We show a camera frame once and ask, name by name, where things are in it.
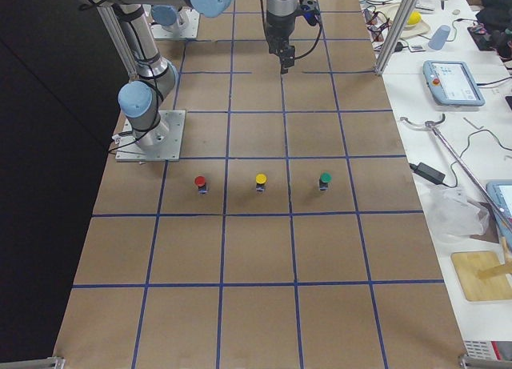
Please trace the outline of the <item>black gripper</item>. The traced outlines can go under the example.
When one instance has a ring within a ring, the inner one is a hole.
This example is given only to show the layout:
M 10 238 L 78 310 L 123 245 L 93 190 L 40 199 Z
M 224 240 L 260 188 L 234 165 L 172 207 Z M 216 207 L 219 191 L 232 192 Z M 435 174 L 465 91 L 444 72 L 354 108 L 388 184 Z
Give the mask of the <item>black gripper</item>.
M 268 18 L 265 23 L 269 53 L 279 57 L 281 74 L 287 74 L 295 63 L 295 46 L 290 45 L 294 27 L 294 18 Z

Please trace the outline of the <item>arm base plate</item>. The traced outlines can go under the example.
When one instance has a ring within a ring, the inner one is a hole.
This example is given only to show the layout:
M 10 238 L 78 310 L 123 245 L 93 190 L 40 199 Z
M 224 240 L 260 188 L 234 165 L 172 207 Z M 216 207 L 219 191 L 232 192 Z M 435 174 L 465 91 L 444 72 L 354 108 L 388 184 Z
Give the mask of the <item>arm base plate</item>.
M 151 31 L 156 40 L 194 40 L 198 36 L 200 14 L 193 9 L 151 11 Z
M 118 162 L 160 162 L 180 159 L 186 121 L 184 110 L 160 110 L 160 123 L 138 142 L 126 118 L 123 130 L 129 134 L 119 139 L 120 149 L 114 156 Z

